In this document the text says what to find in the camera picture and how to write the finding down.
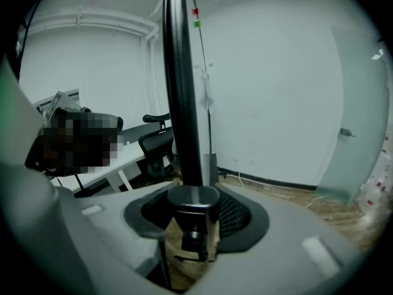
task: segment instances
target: black pole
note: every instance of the black pole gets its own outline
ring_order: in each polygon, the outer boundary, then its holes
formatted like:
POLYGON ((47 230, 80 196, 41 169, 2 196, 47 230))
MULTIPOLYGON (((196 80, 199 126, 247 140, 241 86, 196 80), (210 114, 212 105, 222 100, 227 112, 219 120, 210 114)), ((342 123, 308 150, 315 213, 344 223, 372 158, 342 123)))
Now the black pole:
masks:
POLYGON ((210 118, 210 109, 208 109, 208 126, 209 126, 209 155, 212 155, 212 146, 211 146, 211 118, 210 118))
POLYGON ((202 186, 186 0, 163 0, 163 43, 169 112, 182 179, 186 185, 202 186))
POLYGON ((79 179, 78 175, 75 175, 75 178, 76 178, 76 181, 77 181, 78 184, 79 184, 80 190, 85 190, 84 186, 83 186, 82 183, 80 182, 80 179, 79 179))

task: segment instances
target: office chair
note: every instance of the office chair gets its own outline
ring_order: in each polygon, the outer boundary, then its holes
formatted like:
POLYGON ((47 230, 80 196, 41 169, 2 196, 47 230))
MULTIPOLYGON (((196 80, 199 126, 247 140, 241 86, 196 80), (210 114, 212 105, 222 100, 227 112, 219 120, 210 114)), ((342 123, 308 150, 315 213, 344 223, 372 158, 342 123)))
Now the office chair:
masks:
POLYGON ((170 119, 169 113, 161 116, 144 115, 142 119, 145 123, 160 123, 159 130, 142 135, 138 139, 138 143, 146 158, 147 172, 156 178, 168 176, 173 171, 175 160, 172 152, 172 127, 167 128, 165 125, 165 121, 170 119), (164 156, 170 162, 170 165, 167 167, 164 166, 164 156))

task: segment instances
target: blurred object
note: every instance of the blurred object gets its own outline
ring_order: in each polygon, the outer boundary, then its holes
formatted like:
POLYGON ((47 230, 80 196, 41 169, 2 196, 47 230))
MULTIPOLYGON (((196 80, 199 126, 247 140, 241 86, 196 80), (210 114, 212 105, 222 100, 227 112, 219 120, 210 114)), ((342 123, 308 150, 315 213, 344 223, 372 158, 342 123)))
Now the blurred object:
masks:
MULTIPOLYGON (((87 174, 78 175, 82 187, 85 192, 79 193, 82 190, 80 184, 73 176, 58 177, 62 185, 72 191, 77 197, 88 197, 109 183, 111 192, 121 192, 132 190, 129 180, 139 176, 141 171, 136 164, 137 161, 144 159, 144 154, 138 143, 133 143, 122 147, 119 143, 117 145, 117 154, 111 156, 111 164, 107 167, 96 167, 88 171, 87 174)), ((60 184, 56 179, 52 180, 54 186, 60 184)))
POLYGON ((109 165, 123 120, 88 108, 80 110, 67 94, 55 95, 29 152, 27 167, 45 170, 50 176, 70 176, 109 165))

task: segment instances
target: white wall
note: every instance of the white wall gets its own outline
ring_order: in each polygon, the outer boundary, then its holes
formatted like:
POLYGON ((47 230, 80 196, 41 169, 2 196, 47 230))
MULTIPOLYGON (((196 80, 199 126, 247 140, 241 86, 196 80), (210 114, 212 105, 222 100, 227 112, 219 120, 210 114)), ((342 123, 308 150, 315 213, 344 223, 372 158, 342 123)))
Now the white wall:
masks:
MULTIPOLYGON (((343 110, 341 65, 330 28, 377 38, 373 25, 351 0, 196 1, 206 63, 214 63, 208 73, 218 165, 318 185, 343 110)), ((193 64, 201 66, 193 19, 189 13, 193 64)))
POLYGON ((149 113, 141 39, 101 28, 63 28, 28 36, 20 86, 35 103, 79 89, 80 104, 120 116, 124 129, 149 113))
POLYGON ((165 67, 164 67, 164 49, 163 49, 163 39, 162 39, 162 23, 160 22, 160 29, 158 30, 160 37, 156 41, 155 45, 155 73, 156 82, 158 89, 158 99, 160 110, 162 114, 169 112, 168 105, 168 94, 166 92, 166 80, 165 80, 165 67))

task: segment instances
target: wooden floor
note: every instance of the wooden floor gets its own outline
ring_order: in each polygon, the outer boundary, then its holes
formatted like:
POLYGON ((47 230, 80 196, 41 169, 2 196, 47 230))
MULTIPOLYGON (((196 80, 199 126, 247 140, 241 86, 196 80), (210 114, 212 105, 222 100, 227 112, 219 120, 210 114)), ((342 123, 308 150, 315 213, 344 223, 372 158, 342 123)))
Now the wooden floor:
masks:
MULTIPOLYGON (((239 179, 234 176, 227 176, 226 178, 220 176, 220 182, 242 186, 239 179)), ((313 191, 267 186, 246 179, 242 179, 242 182, 247 189, 285 201, 291 201, 303 207, 312 203, 308 209, 327 224, 336 228, 363 252, 373 248, 388 219, 387 210, 364 215, 355 203, 348 205, 327 198, 317 199, 318 197, 313 191)), ((175 255, 190 258, 197 258, 197 256, 194 253, 187 253, 181 250, 182 232, 175 220, 172 220, 169 224, 166 234, 166 256, 172 288, 186 290, 205 274, 214 263, 178 261, 174 258, 175 255)), ((215 244, 218 241, 218 235, 216 235, 215 244)))

